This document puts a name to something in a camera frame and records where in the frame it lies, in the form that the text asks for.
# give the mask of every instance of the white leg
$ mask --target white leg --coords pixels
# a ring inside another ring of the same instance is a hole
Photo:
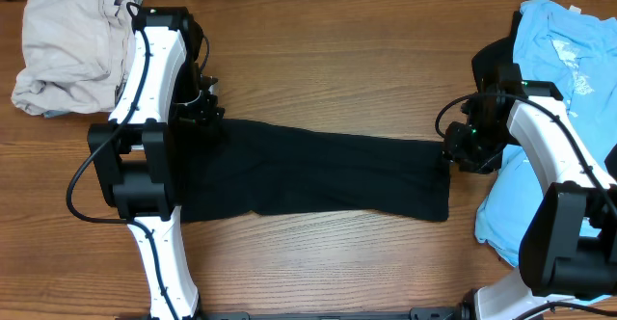
[[[554,301],[575,301],[574,296],[535,297],[515,268],[497,283],[478,290],[473,297],[476,320],[510,320],[524,312]]]
[[[186,264],[182,233],[180,231],[180,207],[176,207],[169,221],[161,221],[160,217],[138,217],[135,221],[144,224],[153,231],[154,243],[158,252],[163,284],[174,305],[174,310],[179,319],[184,316],[193,316],[198,306],[199,294],[197,287],[191,280],[189,268]],[[161,296],[158,280],[154,270],[152,249],[145,233],[132,225],[128,226],[135,236],[139,251],[144,261],[144,269],[150,288],[150,315],[160,320],[174,319],[170,314],[169,307]]]

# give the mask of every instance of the brown background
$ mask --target brown background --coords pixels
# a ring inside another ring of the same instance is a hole
[[[445,103],[475,90],[470,59],[505,36],[524,0],[147,0],[187,6],[212,41],[228,118],[312,130],[438,140]],[[617,0],[555,0],[609,17]],[[145,313],[142,262],[126,227],[79,222],[68,180],[105,115],[29,117],[10,102],[22,3],[0,3],[0,319]],[[460,118],[456,112],[445,117]],[[182,228],[209,311],[400,310],[454,305],[509,268],[473,237],[494,175],[453,171],[450,219],[376,212],[242,217]],[[92,169],[74,201],[114,217]],[[617,309],[616,301],[601,307]],[[560,310],[551,318],[592,318]]]

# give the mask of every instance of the wire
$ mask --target wire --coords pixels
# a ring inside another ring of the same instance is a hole
[[[582,167],[583,171],[585,172],[585,174],[587,174],[587,177],[589,177],[589,180],[591,180],[591,182],[594,184],[596,189],[598,189],[598,191],[601,193],[604,201],[608,205],[608,211],[610,211],[610,214],[615,219],[617,219],[617,207],[615,207],[615,203],[613,203],[613,201],[608,196],[608,192],[606,191],[606,189],[602,186],[600,181],[596,178],[596,175],[594,174],[593,169],[587,163],[587,160],[585,159],[585,157],[582,154],[582,151],[580,151],[580,148],[577,145],[577,141],[572,136],[572,133],[570,133],[570,130],[568,130],[568,127],[566,127],[566,125],[561,121],[561,119],[558,116],[551,113],[550,110],[548,110],[547,108],[543,107],[542,105],[532,100],[529,100],[527,98],[520,97],[517,95],[513,95],[510,93],[471,93],[471,94],[464,95],[446,104],[437,114],[437,118],[435,119],[435,130],[437,131],[437,134],[445,138],[445,134],[440,130],[440,121],[442,120],[443,114],[445,114],[445,112],[447,112],[455,104],[460,103],[462,101],[469,100],[469,99],[486,98],[486,97],[506,97],[506,98],[516,99],[516,100],[519,100],[523,103],[526,103],[536,108],[537,110],[541,111],[542,113],[547,115],[549,118],[551,118],[552,121],[555,122],[557,126],[559,126],[563,134],[566,136],[566,139],[570,143],[570,146],[572,147],[573,152],[577,156],[578,162],[580,163],[580,166]]]
[[[128,13],[132,17],[135,17],[135,14],[131,11],[130,7],[136,7],[138,10],[141,9],[141,7],[138,4],[130,3],[130,2],[127,3],[126,4],[126,9],[128,10]],[[144,70],[142,71],[142,77],[140,78],[139,85],[137,87],[137,91],[135,92],[135,98],[133,99],[133,102],[130,105],[130,108],[128,110],[128,114],[126,115],[124,120],[120,123],[120,125],[116,128],[116,130],[109,136],[109,138],[107,138],[100,146],[98,146],[90,154],[90,156],[88,156],[86,158],[86,160],[84,160],[84,162],[81,164],[81,166],[77,169],[77,172],[75,172],[75,174],[73,175],[73,178],[70,180],[70,183],[68,184],[68,187],[67,187],[67,208],[68,208],[68,211],[70,211],[70,213],[73,216],[75,216],[77,219],[83,220],[85,222],[95,223],[95,224],[132,225],[134,227],[140,228],[144,232],[144,234],[146,235],[146,238],[148,239],[148,241],[150,243],[150,247],[152,249],[152,257],[153,257],[153,261],[154,261],[154,271],[156,273],[156,279],[158,281],[158,286],[159,286],[159,288],[161,290],[161,296],[163,296],[163,298],[165,299],[165,302],[167,303],[167,306],[169,307],[170,313],[172,314],[172,317],[174,318],[174,320],[179,320],[177,315],[176,315],[176,313],[175,313],[175,309],[174,309],[174,305],[172,304],[172,300],[170,299],[169,295],[167,294],[167,287],[165,287],[165,284],[163,283],[163,277],[162,277],[162,274],[161,274],[161,265],[160,265],[160,262],[159,262],[159,259],[158,259],[158,252],[156,250],[156,245],[154,243],[154,238],[152,236],[154,231],[150,232],[150,230],[144,224],[136,222],[134,220],[102,219],[102,218],[92,218],[92,217],[86,216],[86,215],[80,213],[75,208],[75,206],[73,205],[73,201],[72,201],[73,190],[75,189],[75,185],[77,184],[77,181],[79,180],[81,175],[88,168],[88,166],[90,166],[90,164],[93,162],[93,160],[96,158],[96,156],[103,150],[103,148],[106,147],[108,144],[110,144],[113,140],[115,140],[116,137],[118,137],[120,132],[128,125],[128,122],[131,120],[131,118],[133,117],[133,114],[138,109],[137,108],[137,104],[139,102],[140,96],[142,95],[142,91],[144,90],[144,84],[146,83],[146,77],[148,76],[148,68],[149,68],[149,64],[150,64],[150,56],[152,55],[150,53],[150,44],[149,44],[149,41],[148,41],[148,36],[146,36],[146,32],[143,29],[140,29],[139,32],[142,34],[142,38],[144,39],[144,45],[145,45],[145,48],[146,48],[146,53],[144,55],[145,56]]]
[[[529,319],[533,316],[540,315],[542,312],[548,309],[554,311],[556,307],[568,307],[572,309],[587,311],[587,312],[598,314],[598,315],[603,315],[603,316],[608,316],[608,317],[617,317],[617,311],[603,310],[603,309],[598,309],[596,307],[582,306],[582,305],[577,305],[577,304],[568,303],[568,302],[548,302],[541,306],[537,306],[531,310],[524,312],[522,315],[519,315],[514,320]]]
[[[205,36],[204,32],[201,32],[201,36],[205,40],[205,58],[203,58],[203,61],[201,62],[201,66],[200,66],[200,73],[203,73],[205,64],[207,64],[208,58],[210,57],[210,40],[208,40],[208,37]]]

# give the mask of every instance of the clothing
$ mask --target clothing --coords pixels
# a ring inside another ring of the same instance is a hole
[[[111,111],[128,76],[133,0],[28,0],[13,104],[31,115]]]
[[[184,222],[378,209],[428,221],[448,216],[440,143],[318,133],[247,120],[174,128],[186,185]]]
[[[523,79],[555,83],[575,131],[604,167],[617,144],[617,20],[600,21],[548,0],[524,2],[521,13],[512,61]],[[506,147],[497,181],[477,212],[476,238],[517,266],[519,245],[542,198],[523,149]],[[581,235],[598,232],[583,222]]]

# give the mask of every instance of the blue cloth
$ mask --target blue cloth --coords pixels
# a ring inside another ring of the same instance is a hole
[[[575,131],[604,167],[617,144],[617,20],[601,21],[548,0],[524,2],[521,13],[514,62],[523,79],[555,83]],[[508,146],[497,181],[477,212],[477,240],[517,266],[519,245],[542,198],[524,151]],[[583,222],[581,235],[598,231]]]

